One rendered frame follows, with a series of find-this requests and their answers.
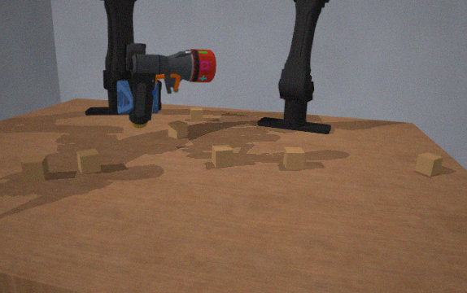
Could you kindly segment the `grey pistol-grip hose nozzle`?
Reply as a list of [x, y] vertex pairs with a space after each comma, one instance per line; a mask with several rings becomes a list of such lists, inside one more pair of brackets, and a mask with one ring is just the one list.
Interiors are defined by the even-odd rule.
[[141, 129], [152, 117], [157, 79], [164, 79], [168, 94], [172, 93], [171, 87], [173, 92], [179, 91], [181, 79], [211, 82], [216, 74], [216, 57], [211, 50], [196, 49], [169, 56], [135, 54], [128, 60], [128, 66], [133, 82], [133, 110], [129, 120], [134, 128]]

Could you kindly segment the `small tan block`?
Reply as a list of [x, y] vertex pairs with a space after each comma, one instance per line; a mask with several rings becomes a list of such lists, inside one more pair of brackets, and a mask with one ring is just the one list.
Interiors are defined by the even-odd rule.
[[24, 181], [44, 181], [49, 174], [46, 155], [26, 156], [21, 166]]
[[431, 177], [440, 173], [442, 162], [443, 157], [426, 152], [418, 155], [415, 171]]
[[283, 164], [286, 169], [303, 170], [304, 156], [301, 147], [284, 147]]
[[168, 123], [168, 136], [172, 138], [184, 138], [188, 136], [187, 123], [182, 121], [173, 121]]
[[81, 174], [101, 171], [99, 153], [96, 149], [77, 151], [78, 167]]
[[212, 163], [216, 168], [233, 167], [233, 153], [229, 145], [212, 146]]
[[203, 121], [203, 109], [201, 107], [190, 108], [191, 122]]

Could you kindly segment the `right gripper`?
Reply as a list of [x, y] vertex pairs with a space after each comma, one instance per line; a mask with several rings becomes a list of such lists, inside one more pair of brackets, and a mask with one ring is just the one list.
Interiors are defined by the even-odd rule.
[[[156, 114], [161, 110], [161, 90], [162, 83], [157, 80], [157, 84], [155, 84], [152, 114]], [[131, 91], [133, 93], [132, 79], [111, 81], [111, 108], [113, 111], [118, 111], [119, 114], [129, 114], [133, 110], [133, 96]]]

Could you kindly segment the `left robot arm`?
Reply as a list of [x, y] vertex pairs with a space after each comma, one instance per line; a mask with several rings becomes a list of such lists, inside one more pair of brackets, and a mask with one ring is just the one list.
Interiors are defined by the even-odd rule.
[[[295, 28], [290, 53], [278, 83], [280, 98], [285, 100], [284, 119], [263, 117], [258, 126], [329, 134], [331, 125], [306, 121], [308, 102], [313, 99], [311, 51], [316, 22], [330, 0], [294, 0]], [[306, 124], [304, 124], [306, 123]]]

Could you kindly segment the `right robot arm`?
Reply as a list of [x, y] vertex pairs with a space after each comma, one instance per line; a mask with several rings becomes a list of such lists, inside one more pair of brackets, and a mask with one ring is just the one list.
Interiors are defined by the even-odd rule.
[[119, 115], [111, 109], [111, 81], [132, 79], [128, 59], [135, 54], [146, 54], [146, 44], [134, 43], [133, 38], [133, 8], [136, 1], [104, 0], [108, 23], [108, 47], [105, 60], [107, 67], [105, 66], [106, 70], [103, 70], [103, 87], [105, 77], [104, 89], [108, 93], [109, 107], [90, 107], [85, 111], [86, 115]]

